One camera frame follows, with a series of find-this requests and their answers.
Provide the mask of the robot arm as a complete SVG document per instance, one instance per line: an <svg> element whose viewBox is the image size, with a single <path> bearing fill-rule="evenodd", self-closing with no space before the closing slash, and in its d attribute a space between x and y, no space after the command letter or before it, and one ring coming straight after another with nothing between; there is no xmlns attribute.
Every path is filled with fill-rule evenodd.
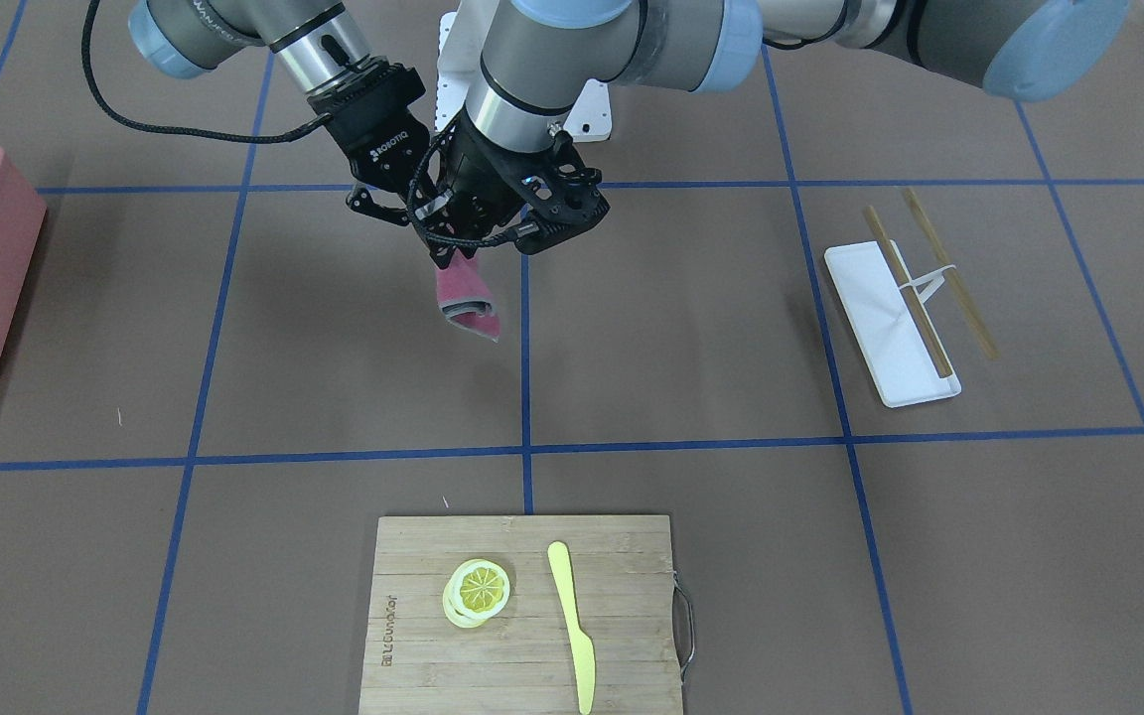
<svg viewBox="0 0 1144 715"><path fill-rule="evenodd" d="M227 134L154 125L118 112L104 98L92 67L92 32L100 3L90 1L81 29L80 63L101 112L145 134L200 137L245 145L289 144L328 132L344 154L353 190L347 207L394 225L407 225L408 194L430 178L421 159L430 130L410 112L426 95L418 71L379 55L341 1L137 1L128 14L132 42L151 67L173 78L213 72L251 47L289 73L312 117L283 134Z"/></svg>
<svg viewBox="0 0 1144 715"><path fill-rule="evenodd" d="M513 244L525 254L607 215L573 146L586 86L725 93L766 47L882 53L1014 101L1057 96L1102 58L1126 1L463 1L437 72L460 94L410 186L432 262Z"/></svg>

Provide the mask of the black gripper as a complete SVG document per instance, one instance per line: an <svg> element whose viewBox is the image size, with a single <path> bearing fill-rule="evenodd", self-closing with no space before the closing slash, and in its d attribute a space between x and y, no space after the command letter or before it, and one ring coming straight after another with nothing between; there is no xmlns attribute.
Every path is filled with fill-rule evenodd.
<svg viewBox="0 0 1144 715"><path fill-rule="evenodd" d="M472 257L478 251L517 243L523 221L513 219L525 207L516 189L518 168L522 154L531 151L514 151L488 140L464 110L454 117L440 149L437 191L448 202L432 210L430 175L410 178L404 198L410 227L432 261L451 261L458 253Z"/></svg>
<svg viewBox="0 0 1144 715"><path fill-rule="evenodd" d="M418 70L404 64L363 64L341 84L309 96L315 113L349 159L355 183L347 194L351 212L410 227L410 182L430 144L430 132L410 112L426 95ZM376 192L398 196L398 207L386 207Z"/></svg>

